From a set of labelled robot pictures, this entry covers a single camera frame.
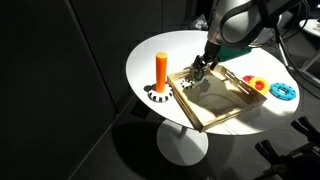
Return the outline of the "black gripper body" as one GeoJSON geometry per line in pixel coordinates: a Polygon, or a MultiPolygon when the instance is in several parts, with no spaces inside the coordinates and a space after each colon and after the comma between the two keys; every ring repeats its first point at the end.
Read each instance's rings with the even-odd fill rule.
{"type": "Polygon", "coordinates": [[[200,57],[200,68],[203,68],[210,63],[210,69],[213,70],[219,63],[217,55],[220,49],[220,45],[207,41],[204,48],[204,54],[200,57]]]}

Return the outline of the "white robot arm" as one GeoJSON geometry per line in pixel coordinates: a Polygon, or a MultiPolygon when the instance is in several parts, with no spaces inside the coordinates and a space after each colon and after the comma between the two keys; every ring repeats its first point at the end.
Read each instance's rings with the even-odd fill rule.
{"type": "Polygon", "coordinates": [[[218,64],[221,47],[241,49],[252,43],[264,28],[275,31],[276,42],[282,57],[286,58],[283,40],[279,33],[278,18],[302,0],[219,0],[211,21],[204,54],[192,64],[194,77],[201,79],[208,63],[213,70],[218,64]]]}

